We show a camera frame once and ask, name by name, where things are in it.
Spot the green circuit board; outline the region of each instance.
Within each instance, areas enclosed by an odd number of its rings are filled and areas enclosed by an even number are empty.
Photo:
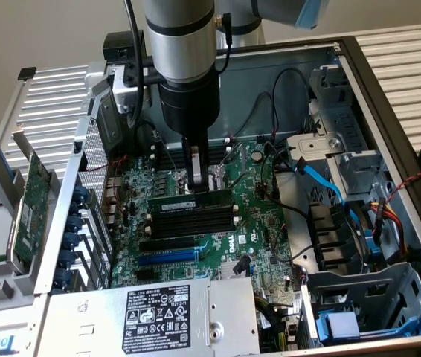
[[[42,249],[48,216],[48,191],[50,173],[35,152],[30,157],[25,191],[20,201],[15,225],[9,244],[24,262],[31,263],[33,256]]]
[[[198,262],[171,263],[154,265],[153,281],[140,282],[134,271],[138,266],[139,243],[147,241],[144,234],[146,214],[150,210],[150,199],[155,197],[173,197],[185,194],[178,187],[176,179],[181,173],[161,171],[154,173],[143,159],[132,161],[123,177],[130,183],[131,190],[125,201],[135,204],[135,215],[129,228],[123,233],[115,228],[115,261],[112,270],[111,287],[135,286],[140,283],[158,283],[181,279],[209,277],[222,278],[225,270],[235,266],[244,255],[251,257],[251,271],[254,290],[265,294],[267,299],[278,303],[292,303],[292,291],[284,289],[284,279],[292,275],[289,264],[282,264],[273,257],[269,239],[277,243],[277,253],[282,257],[289,256],[289,245],[286,235],[280,232],[284,224],[283,211],[269,200],[261,199],[256,192],[256,183],[260,182],[260,164],[251,160],[255,150],[263,152],[263,145],[255,141],[244,142],[234,157],[225,164],[226,187],[234,183],[242,174],[242,160],[246,161],[246,174],[232,187],[233,199],[238,205],[240,222],[235,231],[219,232],[196,236],[198,246],[206,246]],[[271,163],[264,167],[263,181],[271,192]],[[116,217],[115,227],[122,223]]]

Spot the white wall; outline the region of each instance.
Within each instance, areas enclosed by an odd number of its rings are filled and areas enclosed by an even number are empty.
[[[143,0],[132,2],[143,28]],[[311,33],[271,22],[264,28],[271,42],[414,24],[421,24],[421,0],[330,0],[326,16]],[[20,68],[100,60],[105,35],[127,29],[122,0],[0,0],[0,120]]]

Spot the blue pcie slot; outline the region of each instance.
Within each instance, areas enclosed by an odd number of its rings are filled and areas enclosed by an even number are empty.
[[[186,249],[183,251],[168,251],[165,253],[141,255],[138,257],[139,266],[152,266],[156,264],[199,261],[199,251]]]

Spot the power supply label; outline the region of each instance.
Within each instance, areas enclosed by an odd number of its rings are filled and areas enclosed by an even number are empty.
[[[190,286],[128,292],[123,351],[146,353],[190,347]]]

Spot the screw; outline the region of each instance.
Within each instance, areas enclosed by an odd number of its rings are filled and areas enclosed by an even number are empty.
[[[216,16],[216,18],[214,19],[214,24],[216,25],[216,28],[221,28],[222,27],[222,15],[218,15]]]
[[[339,140],[338,139],[331,139],[330,141],[328,141],[328,145],[332,149],[337,149],[339,147]]]

